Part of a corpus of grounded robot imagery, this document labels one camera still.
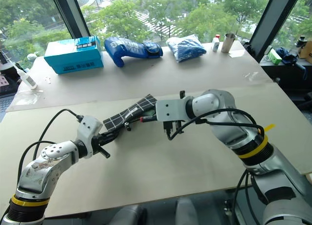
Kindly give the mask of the grey laptop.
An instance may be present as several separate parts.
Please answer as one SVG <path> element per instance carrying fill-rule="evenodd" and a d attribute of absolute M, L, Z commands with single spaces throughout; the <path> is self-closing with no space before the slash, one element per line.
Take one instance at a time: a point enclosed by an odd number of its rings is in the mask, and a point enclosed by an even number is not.
<path fill-rule="evenodd" d="M 8 77 L 0 74 L 0 114 L 5 113 L 18 90 L 19 84 Z"/>

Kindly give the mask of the brown cardboard box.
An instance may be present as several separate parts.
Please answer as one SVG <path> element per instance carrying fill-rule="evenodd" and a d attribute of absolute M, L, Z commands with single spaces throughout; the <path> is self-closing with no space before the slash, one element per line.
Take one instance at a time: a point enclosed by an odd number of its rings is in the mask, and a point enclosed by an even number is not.
<path fill-rule="evenodd" d="M 307 41 L 299 51 L 299 58 L 312 62 L 312 41 Z"/>

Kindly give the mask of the dark blue cloth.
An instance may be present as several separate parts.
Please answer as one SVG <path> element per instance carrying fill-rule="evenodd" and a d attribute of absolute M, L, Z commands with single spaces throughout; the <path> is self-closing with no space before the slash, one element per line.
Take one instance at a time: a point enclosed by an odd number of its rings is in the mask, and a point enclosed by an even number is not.
<path fill-rule="evenodd" d="M 281 62 L 285 65 L 292 65 L 298 69 L 300 69 L 303 73 L 302 79 L 305 81 L 308 77 L 308 71 L 307 69 L 300 65 L 297 62 L 297 57 L 295 54 L 290 53 L 287 49 L 280 47 L 276 50 L 276 53 L 280 56 Z"/>

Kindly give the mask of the light blue cardboard box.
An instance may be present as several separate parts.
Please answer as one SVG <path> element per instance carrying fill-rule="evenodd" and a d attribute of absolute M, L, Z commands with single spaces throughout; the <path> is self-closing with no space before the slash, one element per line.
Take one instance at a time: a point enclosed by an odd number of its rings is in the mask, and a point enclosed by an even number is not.
<path fill-rule="evenodd" d="M 103 67 L 97 36 L 49 42 L 44 59 L 57 74 Z"/>

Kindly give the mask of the black caster base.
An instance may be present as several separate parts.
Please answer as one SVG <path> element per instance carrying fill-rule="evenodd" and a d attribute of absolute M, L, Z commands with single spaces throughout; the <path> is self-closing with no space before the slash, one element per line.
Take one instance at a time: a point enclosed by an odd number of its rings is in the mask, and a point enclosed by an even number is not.
<path fill-rule="evenodd" d="M 226 216 L 231 217 L 233 214 L 236 216 L 236 209 L 234 207 L 233 199 L 226 199 L 223 203 L 223 211 Z"/>

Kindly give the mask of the metal cup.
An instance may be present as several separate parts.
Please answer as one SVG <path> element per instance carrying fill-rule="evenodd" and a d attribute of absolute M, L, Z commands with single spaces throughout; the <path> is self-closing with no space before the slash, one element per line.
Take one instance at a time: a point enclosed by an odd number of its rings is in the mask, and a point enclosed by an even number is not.
<path fill-rule="evenodd" d="M 229 32 L 224 35 L 224 41 L 222 43 L 221 52 L 229 53 L 234 41 L 236 39 L 236 34 Z"/>

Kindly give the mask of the blue boxing glove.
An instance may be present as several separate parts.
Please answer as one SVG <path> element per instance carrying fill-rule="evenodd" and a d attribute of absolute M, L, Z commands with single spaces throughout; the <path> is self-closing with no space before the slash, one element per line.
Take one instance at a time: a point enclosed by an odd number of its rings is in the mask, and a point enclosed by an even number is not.
<path fill-rule="evenodd" d="M 161 46 L 155 42 L 136 42 L 126 38 L 108 37 L 104 47 L 117 67 L 123 67 L 123 57 L 154 59 L 163 56 Z"/>

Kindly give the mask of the black window pillar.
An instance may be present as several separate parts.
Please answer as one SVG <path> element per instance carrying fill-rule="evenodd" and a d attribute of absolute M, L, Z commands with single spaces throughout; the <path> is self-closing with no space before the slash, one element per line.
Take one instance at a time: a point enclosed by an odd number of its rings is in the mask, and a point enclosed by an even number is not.
<path fill-rule="evenodd" d="M 91 35 L 77 0 L 53 0 L 53 2 L 73 39 Z"/>
<path fill-rule="evenodd" d="M 269 0 L 249 41 L 253 58 L 260 62 L 298 0 Z"/>

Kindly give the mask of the green small box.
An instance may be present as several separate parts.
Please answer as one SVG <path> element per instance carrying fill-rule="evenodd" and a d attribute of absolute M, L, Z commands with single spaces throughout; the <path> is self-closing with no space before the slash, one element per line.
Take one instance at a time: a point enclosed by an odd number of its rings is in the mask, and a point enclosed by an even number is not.
<path fill-rule="evenodd" d="M 282 61 L 282 58 L 273 49 L 268 53 L 268 57 L 269 60 L 275 65 L 278 65 Z"/>

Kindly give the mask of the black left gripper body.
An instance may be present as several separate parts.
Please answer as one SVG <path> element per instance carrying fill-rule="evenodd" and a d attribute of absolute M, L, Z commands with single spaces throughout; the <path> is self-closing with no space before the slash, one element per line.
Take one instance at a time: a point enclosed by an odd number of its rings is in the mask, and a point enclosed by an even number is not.
<path fill-rule="evenodd" d="M 101 133 L 93 136 L 93 150 L 98 150 L 99 147 L 104 146 L 113 140 L 107 139 L 107 133 Z"/>

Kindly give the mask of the blue cloth in plastic bag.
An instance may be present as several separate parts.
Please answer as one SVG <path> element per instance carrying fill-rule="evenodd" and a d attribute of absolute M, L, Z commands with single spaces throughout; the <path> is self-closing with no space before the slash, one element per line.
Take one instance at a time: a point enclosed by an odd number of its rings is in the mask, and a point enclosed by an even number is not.
<path fill-rule="evenodd" d="M 197 58 L 207 53 L 207 50 L 195 34 L 181 38 L 168 38 L 166 44 L 172 51 L 177 63 Z"/>

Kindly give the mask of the dark rounded shape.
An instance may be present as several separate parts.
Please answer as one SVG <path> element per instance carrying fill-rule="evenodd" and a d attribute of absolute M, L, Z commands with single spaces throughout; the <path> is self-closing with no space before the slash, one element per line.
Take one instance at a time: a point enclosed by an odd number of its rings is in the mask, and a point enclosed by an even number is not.
<path fill-rule="evenodd" d="M 140 205 L 128 205 L 120 209 L 110 225 L 146 225 L 147 209 Z"/>

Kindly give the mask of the white squeeze bottle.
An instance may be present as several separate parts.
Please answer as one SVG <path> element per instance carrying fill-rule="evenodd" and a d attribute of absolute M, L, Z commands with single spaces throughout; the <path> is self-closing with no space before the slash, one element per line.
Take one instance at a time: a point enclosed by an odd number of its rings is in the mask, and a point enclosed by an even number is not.
<path fill-rule="evenodd" d="M 19 75 L 20 79 L 31 89 L 35 89 L 37 87 L 37 83 L 30 77 L 29 74 L 24 72 L 22 69 L 18 68 L 15 63 L 12 63 L 13 67 L 15 68 L 17 74 Z"/>

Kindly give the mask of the black grid pencil pouch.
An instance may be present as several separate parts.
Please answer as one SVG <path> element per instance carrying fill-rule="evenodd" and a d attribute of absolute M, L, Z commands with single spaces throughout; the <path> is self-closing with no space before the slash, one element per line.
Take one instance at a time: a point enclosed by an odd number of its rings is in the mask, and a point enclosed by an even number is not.
<path fill-rule="evenodd" d="M 125 127 L 125 123 L 130 123 L 130 121 L 142 117 L 143 114 L 146 114 L 148 111 L 154 110 L 156 102 L 157 99 L 151 94 L 148 94 L 122 112 L 105 119 L 103 124 L 107 131 L 115 131 L 123 128 Z"/>

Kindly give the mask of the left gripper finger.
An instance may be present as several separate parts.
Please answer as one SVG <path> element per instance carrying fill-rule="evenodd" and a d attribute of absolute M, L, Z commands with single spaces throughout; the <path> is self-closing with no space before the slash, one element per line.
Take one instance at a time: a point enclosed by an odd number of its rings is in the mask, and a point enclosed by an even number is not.
<path fill-rule="evenodd" d="M 120 134 L 122 133 L 122 130 L 113 130 L 107 132 L 107 139 L 114 140 L 116 139 Z"/>
<path fill-rule="evenodd" d="M 99 149 L 98 149 L 98 151 L 99 151 L 99 153 L 101 153 L 105 158 L 110 158 L 110 154 L 105 150 L 105 149 L 103 149 L 102 147 L 100 147 Z"/>

